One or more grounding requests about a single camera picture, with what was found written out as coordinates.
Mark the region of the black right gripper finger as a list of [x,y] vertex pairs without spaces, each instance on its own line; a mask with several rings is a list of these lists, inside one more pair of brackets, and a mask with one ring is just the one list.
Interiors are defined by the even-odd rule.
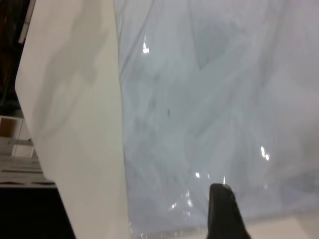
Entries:
[[250,238],[236,202],[235,194],[226,184],[214,183],[210,185],[207,238]]

